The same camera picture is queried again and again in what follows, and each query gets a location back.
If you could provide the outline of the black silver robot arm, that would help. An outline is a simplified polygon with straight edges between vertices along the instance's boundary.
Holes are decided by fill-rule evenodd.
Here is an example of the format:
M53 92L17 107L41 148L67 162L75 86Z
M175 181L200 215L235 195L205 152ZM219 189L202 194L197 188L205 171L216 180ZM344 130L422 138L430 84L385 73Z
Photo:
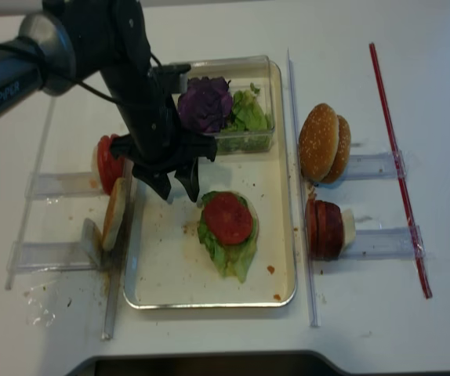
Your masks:
M169 173L188 197L199 194L198 161L213 160L214 138L185 129L173 95L185 92L187 64L163 65L147 40L138 1L45 1L24 17L18 35L0 43L0 115L38 90L59 96L100 73L128 129L110 146L132 174L160 197Z

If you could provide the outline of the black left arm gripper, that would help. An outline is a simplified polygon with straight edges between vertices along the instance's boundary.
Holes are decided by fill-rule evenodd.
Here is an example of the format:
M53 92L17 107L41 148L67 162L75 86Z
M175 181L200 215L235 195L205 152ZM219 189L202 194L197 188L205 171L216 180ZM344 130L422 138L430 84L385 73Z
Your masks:
M198 200L198 159L216 156L210 136L182 126L172 95L187 90L189 64L150 67L139 72L131 64L104 68L101 77L129 130L114 152L133 163L132 174L167 201L171 183L166 174L175 172L192 202Z

